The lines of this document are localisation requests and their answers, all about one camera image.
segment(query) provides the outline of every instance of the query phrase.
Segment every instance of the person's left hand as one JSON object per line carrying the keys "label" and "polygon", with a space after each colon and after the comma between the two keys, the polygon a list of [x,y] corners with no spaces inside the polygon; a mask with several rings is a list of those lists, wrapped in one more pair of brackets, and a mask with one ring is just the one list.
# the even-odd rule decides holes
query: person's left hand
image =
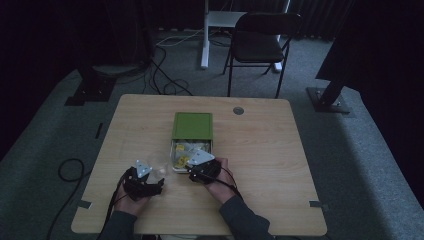
{"label": "person's left hand", "polygon": [[116,194],[115,202],[117,202],[114,205],[114,211],[126,212],[138,217],[151,197],[144,197],[137,201],[133,201],[130,196],[125,196],[126,194],[127,193],[125,192],[124,185],[122,183],[118,189],[118,193]]}

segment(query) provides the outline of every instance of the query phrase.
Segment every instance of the gray carpet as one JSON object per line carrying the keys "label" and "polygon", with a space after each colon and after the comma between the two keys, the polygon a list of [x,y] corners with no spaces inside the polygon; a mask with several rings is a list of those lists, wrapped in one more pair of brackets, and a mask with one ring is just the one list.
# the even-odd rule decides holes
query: gray carpet
{"label": "gray carpet", "polygon": [[[172,35],[192,32],[168,32]],[[228,43],[224,37],[213,37]],[[163,44],[175,44],[167,41]],[[331,43],[295,40],[284,77],[280,98],[290,101],[311,173],[328,226],[327,236],[297,239],[424,239],[424,212],[413,196],[387,145],[364,107],[358,92],[345,88],[342,97],[352,113],[317,113],[306,87],[325,88],[327,81],[315,75]],[[163,46],[166,58],[161,69],[173,80],[182,79],[197,96],[226,96],[228,75],[221,75],[227,48],[211,45],[209,68],[200,69],[201,41],[191,38]],[[164,56],[156,50],[155,62]],[[109,74],[121,67],[102,66]],[[50,94],[31,124],[0,162],[0,231],[2,239],[46,239],[50,225],[76,182],[58,177],[58,167],[69,158],[79,158],[85,172],[97,154],[123,94],[157,94],[151,87],[155,68],[146,74],[118,79],[108,102],[87,102],[64,106],[81,81],[71,72]],[[262,76],[263,69],[236,69],[233,97],[273,98],[278,74]],[[157,73],[160,89],[168,82]],[[100,135],[99,124],[103,123]],[[79,176],[75,162],[63,168],[67,178]],[[51,239],[95,239],[96,235],[73,233],[70,226],[87,183],[85,178],[66,206],[51,233]],[[289,236],[280,239],[296,239]]]}

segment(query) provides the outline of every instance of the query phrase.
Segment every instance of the stand base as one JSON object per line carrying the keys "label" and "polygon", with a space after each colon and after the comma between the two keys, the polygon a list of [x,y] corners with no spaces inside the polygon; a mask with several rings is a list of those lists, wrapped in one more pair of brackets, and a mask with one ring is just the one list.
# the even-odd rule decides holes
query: stand base
{"label": "stand base", "polygon": [[107,102],[112,94],[116,79],[102,79],[102,84],[99,86],[96,93],[88,93],[84,90],[84,82],[78,86],[74,96],[68,97],[65,106],[83,106],[85,102]]}
{"label": "stand base", "polygon": [[329,112],[329,113],[342,113],[342,114],[350,114],[351,110],[346,106],[342,96],[340,95],[336,101],[334,101],[331,105],[323,105],[320,103],[320,98],[322,93],[325,91],[325,88],[306,88],[308,92],[309,98],[314,105],[316,112]]}

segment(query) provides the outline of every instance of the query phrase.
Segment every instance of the black device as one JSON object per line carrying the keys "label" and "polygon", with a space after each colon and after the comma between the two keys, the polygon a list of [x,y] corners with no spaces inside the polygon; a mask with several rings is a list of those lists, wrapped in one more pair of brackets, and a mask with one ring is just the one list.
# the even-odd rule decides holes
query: black device
{"label": "black device", "polygon": [[193,182],[209,184],[216,180],[221,172],[221,163],[213,159],[199,165],[187,165],[190,180]]}
{"label": "black device", "polygon": [[149,178],[149,173],[141,178],[138,176],[135,167],[129,168],[122,176],[124,190],[132,200],[137,201],[143,197],[155,196],[162,193],[162,187],[165,182],[164,178],[158,183],[148,184],[147,179]]}

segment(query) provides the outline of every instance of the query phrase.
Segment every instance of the person's right hand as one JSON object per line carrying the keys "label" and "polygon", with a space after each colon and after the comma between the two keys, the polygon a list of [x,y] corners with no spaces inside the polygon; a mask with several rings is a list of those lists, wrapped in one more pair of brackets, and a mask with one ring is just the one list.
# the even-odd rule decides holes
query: person's right hand
{"label": "person's right hand", "polygon": [[[234,185],[234,181],[232,178],[232,172],[228,169],[228,159],[227,158],[215,158],[218,162],[221,163],[221,173],[219,173],[217,179],[227,183],[228,185]],[[219,182],[212,182],[210,184],[205,185],[205,188],[208,190],[208,192],[221,204],[224,204],[228,199],[232,198],[234,195],[234,191],[229,188],[228,186],[219,183]]]}

